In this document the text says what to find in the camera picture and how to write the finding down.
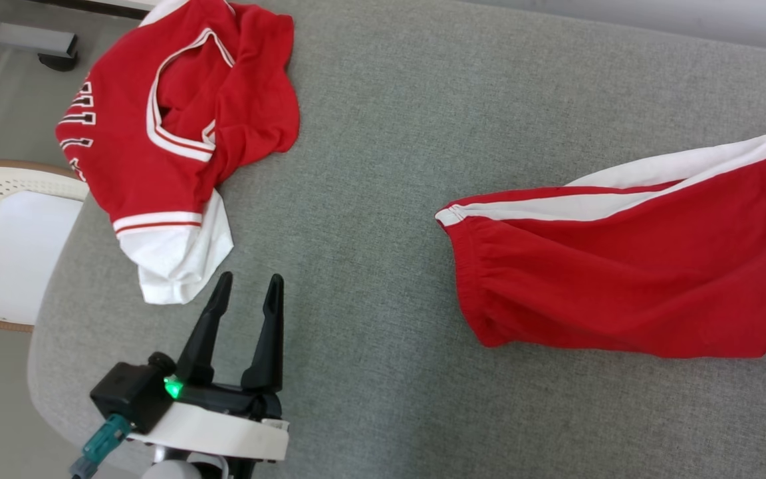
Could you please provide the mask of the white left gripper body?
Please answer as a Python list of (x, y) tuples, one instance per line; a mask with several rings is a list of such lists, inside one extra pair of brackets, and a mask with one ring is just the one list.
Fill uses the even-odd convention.
[(238, 460), (283, 461), (289, 422), (274, 392), (231, 385), (198, 387), (167, 382), (174, 402), (147, 434), (128, 440)]

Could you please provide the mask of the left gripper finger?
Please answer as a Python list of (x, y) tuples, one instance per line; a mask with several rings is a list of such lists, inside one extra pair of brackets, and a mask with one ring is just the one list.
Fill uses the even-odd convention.
[(219, 276), (217, 285), (179, 357), (176, 376), (184, 385), (212, 384), (215, 370), (211, 361), (221, 318), (230, 302), (232, 281), (233, 275), (229, 271)]
[(285, 358), (285, 280), (271, 276), (263, 303), (263, 324), (251, 365), (243, 373), (246, 391), (281, 391)]

